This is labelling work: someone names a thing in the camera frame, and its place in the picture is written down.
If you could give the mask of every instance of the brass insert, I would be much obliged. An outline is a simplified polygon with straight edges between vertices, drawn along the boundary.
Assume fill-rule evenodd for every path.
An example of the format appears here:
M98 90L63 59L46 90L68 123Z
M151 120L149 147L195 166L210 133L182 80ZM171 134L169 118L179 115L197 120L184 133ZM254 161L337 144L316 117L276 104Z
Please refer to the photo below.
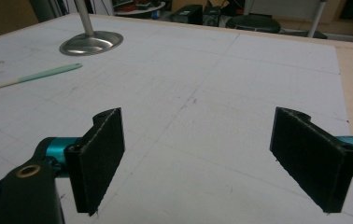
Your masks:
M35 175L40 171L39 165L28 165L22 167L17 173L16 176L19 178L29 177L31 175Z

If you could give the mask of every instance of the white table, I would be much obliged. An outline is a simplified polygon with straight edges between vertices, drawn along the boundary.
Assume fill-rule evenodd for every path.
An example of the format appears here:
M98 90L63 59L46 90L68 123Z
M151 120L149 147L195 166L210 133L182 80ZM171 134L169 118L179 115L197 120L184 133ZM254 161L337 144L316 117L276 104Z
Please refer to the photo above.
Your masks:
M166 22L92 17L124 35L107 53L62 55L82 33L70 15L0 36L0 81L68 63L83 67L0 90L0 179L48 136L81 136L121 107L126 153L98 217L77 214L57 179L67 223L353 223L323 214L269 151L276 106L350 134L336 51Z

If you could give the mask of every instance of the black plastic mount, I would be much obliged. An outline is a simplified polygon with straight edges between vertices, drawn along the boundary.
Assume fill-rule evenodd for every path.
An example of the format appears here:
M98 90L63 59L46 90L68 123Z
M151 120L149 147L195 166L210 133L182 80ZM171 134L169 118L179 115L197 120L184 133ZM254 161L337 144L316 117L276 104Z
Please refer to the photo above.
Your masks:
M124 153L121 109L100 113L93 122L83 137L64 150L77 210L90 216L97 211Z
M94 214L124 153L121 109L93 118L93 126L64 156L80 213ZM0 223L64 223L54 178L58 172L47 149L55 137L43 139L33 157L0 180Z
M270 150L325 213L339 213L353 176L353 145L310 119L302 112L278 107Z

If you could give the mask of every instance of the vertical white pole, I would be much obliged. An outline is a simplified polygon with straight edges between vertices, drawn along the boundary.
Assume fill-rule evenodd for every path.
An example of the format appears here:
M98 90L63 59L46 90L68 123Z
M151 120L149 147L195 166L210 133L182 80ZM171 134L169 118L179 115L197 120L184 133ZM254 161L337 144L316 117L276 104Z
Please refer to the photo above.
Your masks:
M86 35L93 36L94 30L92 29L92 23L90 22L89 12L83 0L77 0L78 14L80 15L81 22L83 23L84 31Z
M321 18L322 11L324 10L325 4L326 4L326 0L319 1L316 17L314 18L313 24L311 25L311 29L308 32L307 37L312 38L314 36L314 32L317 30L319 19Z

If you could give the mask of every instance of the metal stand base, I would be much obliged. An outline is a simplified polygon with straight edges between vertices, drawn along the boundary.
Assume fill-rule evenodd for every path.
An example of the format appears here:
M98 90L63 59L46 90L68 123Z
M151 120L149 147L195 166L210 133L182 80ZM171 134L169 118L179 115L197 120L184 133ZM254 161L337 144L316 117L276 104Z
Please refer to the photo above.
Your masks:
M102 53L121 44L123 36L113 32L94 31L93 35L81 34L65 41L60 52L70 56Z

